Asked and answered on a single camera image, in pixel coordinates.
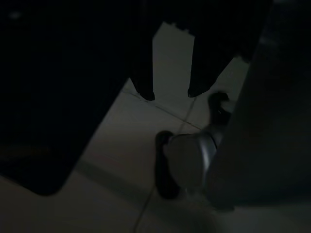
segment tile floor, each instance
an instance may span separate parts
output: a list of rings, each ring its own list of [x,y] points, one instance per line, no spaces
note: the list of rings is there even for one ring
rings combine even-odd
[[[57,195],[39,197],[0,179],[0,231],[211,232],[216,224],[207,208],[182,196],[164,201],[154,189],[156,133],[199,131],[209,119],[207,96],[221,89],[236,99],[248,69],[233,59],[211,91],[190,99],[193,42],[162,25],[154,38],[156,100],[140,98],[129,81]]]

